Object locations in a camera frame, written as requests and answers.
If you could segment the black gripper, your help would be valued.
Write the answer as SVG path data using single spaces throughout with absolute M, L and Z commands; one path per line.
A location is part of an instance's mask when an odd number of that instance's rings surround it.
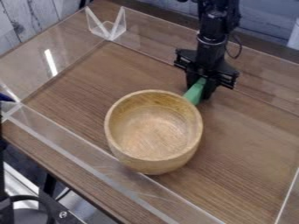
M 198 48 L 195 50 L 178 48 L 174 65 L 186 72 L 187 88 L 206 78 L 202 99 L 209 100 L 218 86 L 233 89 L 239 77 L 239 71 L 225 59 L 227 51 L 229 36 L 219 39 L 209 39 L 197 36 Z

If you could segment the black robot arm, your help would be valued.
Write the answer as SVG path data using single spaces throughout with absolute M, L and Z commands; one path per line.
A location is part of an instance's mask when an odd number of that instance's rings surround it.
M 186 72 L 187 89 L 202 85 L 199 99 L 207 101 L 218 87 L 235 87 L 239 70 L 226 61 L 230 34 L 239 26 L 239 0 L 193 0 L 201 27 L 198 48 L 175 50 L 174 65 Z

